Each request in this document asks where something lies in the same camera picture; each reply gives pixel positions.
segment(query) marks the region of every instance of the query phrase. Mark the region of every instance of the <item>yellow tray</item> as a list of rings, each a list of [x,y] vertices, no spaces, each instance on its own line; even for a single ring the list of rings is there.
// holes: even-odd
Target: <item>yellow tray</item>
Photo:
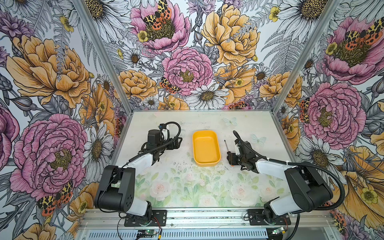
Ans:
[[[197,131],[192,136],[193,156],[199,167],[211,167],[220,159],[220,148],[214,131]]]

